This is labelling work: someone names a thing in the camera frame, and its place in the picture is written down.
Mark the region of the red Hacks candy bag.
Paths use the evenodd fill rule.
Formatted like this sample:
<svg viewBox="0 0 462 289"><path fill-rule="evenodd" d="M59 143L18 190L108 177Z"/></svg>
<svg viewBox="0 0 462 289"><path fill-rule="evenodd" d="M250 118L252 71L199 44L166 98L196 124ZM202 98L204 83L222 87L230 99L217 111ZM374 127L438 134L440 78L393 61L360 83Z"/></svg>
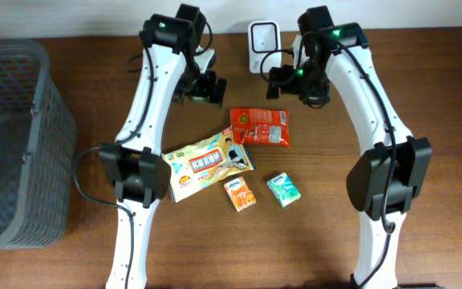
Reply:
<svg viewBox="0 0 462 289"><path fill-rule="evenodd" d="M264 108L232 108L230 121L238 144L290 147L289 111Z"/></svg>

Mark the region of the beige wet wipes packet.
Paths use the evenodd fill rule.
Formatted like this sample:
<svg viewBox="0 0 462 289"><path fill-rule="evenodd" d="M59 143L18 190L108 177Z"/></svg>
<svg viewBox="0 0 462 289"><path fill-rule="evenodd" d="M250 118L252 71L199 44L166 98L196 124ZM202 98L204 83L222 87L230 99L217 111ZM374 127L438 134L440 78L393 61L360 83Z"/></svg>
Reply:
<svg viewBox="0 0 462 289"><path fill-rule="evenodd" d="M248 149L234 140L233 128L162 155L171 167L172 200L179 202L229 176L255 169Z"/></svg>

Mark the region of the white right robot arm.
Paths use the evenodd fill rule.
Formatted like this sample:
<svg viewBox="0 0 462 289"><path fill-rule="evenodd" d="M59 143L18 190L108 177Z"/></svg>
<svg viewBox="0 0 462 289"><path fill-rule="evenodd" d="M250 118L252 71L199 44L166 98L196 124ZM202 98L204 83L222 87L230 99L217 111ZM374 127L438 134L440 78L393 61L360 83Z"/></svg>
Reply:
<svg viewBox="0 0 462 289"><path fill-rule="evenodd" d="M336 25L326 6L298 18L300 39L289 50L291 65L262 77L266 96L296 95L321 108L336 88L355 128L360 158L346 177L359 213L359 258L352 288L399 287L395 263L399 235L419 196L432 157L428 138L416 138L392 107L375 71L367 37L356 22Z"/></svg>

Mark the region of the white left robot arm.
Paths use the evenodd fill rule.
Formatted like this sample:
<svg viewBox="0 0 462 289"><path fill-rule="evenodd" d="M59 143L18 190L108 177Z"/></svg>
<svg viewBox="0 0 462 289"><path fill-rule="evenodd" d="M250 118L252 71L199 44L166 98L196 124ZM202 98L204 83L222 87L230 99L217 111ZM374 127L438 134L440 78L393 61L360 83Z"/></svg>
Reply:
<svg viewBox="0 0 462 289"><path fill-rule="evenodd" d="M118 209L108 288L147 285L152 221L171 177L171 169L161 156L171 103L183 99L217 105L223 102L227 81L211 69L216 61L214 50L200 46L208 28L198 7L182 4L173 17L154 14L139 33L143 62L132 106L115 142L99 150Z"/></svg>

